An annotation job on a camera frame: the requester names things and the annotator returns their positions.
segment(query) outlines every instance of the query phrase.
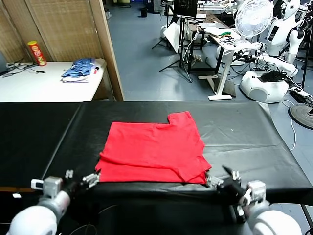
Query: power strip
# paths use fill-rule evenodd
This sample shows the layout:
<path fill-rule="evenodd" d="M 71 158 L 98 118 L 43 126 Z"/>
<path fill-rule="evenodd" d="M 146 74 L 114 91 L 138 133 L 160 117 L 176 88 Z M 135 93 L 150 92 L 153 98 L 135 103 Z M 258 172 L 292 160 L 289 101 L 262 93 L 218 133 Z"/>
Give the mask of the power strip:
<path fill-rule="evenodd" d="M 313 99 L 312 95 L 300 89 L 299 87 L 292 87 L 290 89 L 290 94 L 299 103 L 307 103 L 308 102 L 306 99 L 307 97 Z"/>

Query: white table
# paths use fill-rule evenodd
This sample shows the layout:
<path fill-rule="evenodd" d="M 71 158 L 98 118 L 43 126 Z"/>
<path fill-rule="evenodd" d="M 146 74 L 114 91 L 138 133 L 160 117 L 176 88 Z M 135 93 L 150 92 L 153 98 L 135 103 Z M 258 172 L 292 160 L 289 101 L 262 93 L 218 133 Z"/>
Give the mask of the white table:
<path fill-rule="evenodd" d="M 106 62 L 96 59 L 99 71 L 90 74 L 86 83 L 63 83 L 61 75 L 68 70 L 72 62 L 48 62 L 45 66 L 32 67 L 37 73 L 25 70 L 9 77 L 0 76 L 0 102 L 82 102 L 91 101 L 102 82 Z M 105 86 L 110 84 L 104 78 Z"/>
<path fill-rule="evenodd" d="M 227 29 L 231 31 L 231 36 L 237 40 L 240 39 L 240 35 L 238 33 L 236 33 L 235 31 L 231 30 L 231 29 Z M 218 85 L 217 91 L 214 91 L 214 82 L 213 79 L 217 78 L 217 76 L 199 76 L 199 79 L 207 79 L 209 82 L 210 87 L 212 88 L 212 90 L 214 91 L 215 95 L 210 95 L 208 96 L 209 100 L 226 100 L 226 99 L 232 99 L 232 97 L 230 95 L 223 95 L 223 89 L 224 89 L 224 85 L 227 79 L 227 75 L 233 60 L 233 55 L 234 52 L 236 50 L 241 50 L 241 49 L 245 49 L 247 47 L 247 45 L 242 45 L 242 46 L 234 46 L 232 44 L 225 44 L 225 43 L 221 43 L 220 38 L 218 37 L 214 37 L 211 35 L 211 37 L 213 38 L 214 41 L 216 41 L 224 50 L 224 54 L 223 54 L 223 62 L 225 63 L 224 66 L 224 70 L 222 73 L 222 77 L 220 80 L 220 83 Z"/>

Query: fan grille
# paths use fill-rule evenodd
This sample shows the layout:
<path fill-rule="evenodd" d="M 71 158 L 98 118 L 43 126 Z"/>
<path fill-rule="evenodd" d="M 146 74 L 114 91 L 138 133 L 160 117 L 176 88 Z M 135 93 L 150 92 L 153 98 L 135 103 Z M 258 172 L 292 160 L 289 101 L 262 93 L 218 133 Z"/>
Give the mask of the fan grille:
<path fill-rule="evenodd" d="M 268 0 L 247 0 L 239 8 L 235 26 L 239 34 L 253 37 L 262 33 L 273 18 L 273 5 Z"/>

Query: white robot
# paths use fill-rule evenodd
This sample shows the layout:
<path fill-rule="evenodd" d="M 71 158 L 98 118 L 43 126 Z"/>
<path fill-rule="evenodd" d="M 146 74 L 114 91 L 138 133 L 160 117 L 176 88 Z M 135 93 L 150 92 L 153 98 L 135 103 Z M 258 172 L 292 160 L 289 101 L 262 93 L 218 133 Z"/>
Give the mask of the white robot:
<path fill-rule="evenodd" d="M 242 189 L 239 172 L 225 166 L 223 168 L 229 177 L 219 179 L 208 174 L 207 185 L 230 196 L 237 205 L 238 216 L 248 218 L 254 235 L 301 235 L 300 226 L 292 217 L 269 208 L 263 182 L 252 181 L 246 189 Z M 21 211 L 13 218 L 6 235 L 55 235 L 57 224 L 76 192 L 88 190 L 98 182 L 99 173 L 86 176 L 81 182 L 70 181 L 66 184 L 56 177 L 48 177 L 44 181 L 32 180 L 32 188 L 43 190 L 44 195 L 38 205 Z"/>
<path fill-rule="evenodd" d="M 237 0 L 237 9 L 243 4 L 244 1 Z M 266 43 L 252 43 L 258 47 L 259 50 L 265 51 L 257 60 L 257 63 L 266 64 L 271 63 L 276 67 L 273 69 L 279 69 L 282 72 L 287 73 L 287 76 L 295 76 L 298 70 L 292 64 L 296 58 L 299 50 L 299 46 L 304 39 L 304 31 L 299 29 L 303 20 L 295 21 L 295 15 L 300 7 L 300 0 L 290 0 L 283 5 L 283 18 L 273 18 L 272 23 L 269 26 L 269 33 L 266 37 Z M 290 44 L 287 61 L 282 61 L 275 57 L 279 56 L 280 51 L 287 45 Z M 217 49 L 216 57 L 220 54 L 221 47 Z M 233 61 L 232 65 L 242 65 L 245 61 L 237 60 Z"/>
<path fill-rule="evenodd" d="M 300 0 L 290 0 L 283 5 L 283 17 L 281 19 L 273 18 L 269 26 L 269 32 L 266 37 L 266 53 L 257 55 L 255 63 L 267 65 L 271 71 L 294 77 L 298 69 L 293 64 L 305 33 L 300 26 L 303 20 L 295 21 L 295 15 L 300 6 Z M 287 61 L 279 58 L 280 52 L 289 43 Z M 263 82 L 259 77 L 268 73 L 268 71 L 250 71 L 247 72 L 240 84 L 240 89 L 249 98 L 264 103 L 280 102 L 286 94 L 289 86 L 283 81 Z"/>

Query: wicker panel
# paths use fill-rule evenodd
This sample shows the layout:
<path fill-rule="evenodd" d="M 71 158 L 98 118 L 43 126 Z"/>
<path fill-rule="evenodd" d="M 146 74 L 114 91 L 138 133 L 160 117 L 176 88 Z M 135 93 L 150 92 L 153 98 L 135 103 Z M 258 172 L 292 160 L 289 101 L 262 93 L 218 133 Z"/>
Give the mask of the wicker panel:
<path fill-rule="evenodd" d="M 102 57 L 88 0 L 26 0 L 55 61 Z"/>
<path fill-rule="evenodd" d="M 37 26 L 28 11 L 24 0 L 3 0 L 3 3 L 10 14 L 12 21 L 15 24 L 23 42 L 27 44 L 30 41 L 36 40 L 45 55 L 47 61 L 52 61 L 50 53 L 45 46 L 45 43 L 37 29 Z"/>
<path fill-rule="evenodd" d="M 4 11 L 0 8 L 0 51 L 7 62 L 28 58 L 24 47 L 7 20 Z"/>

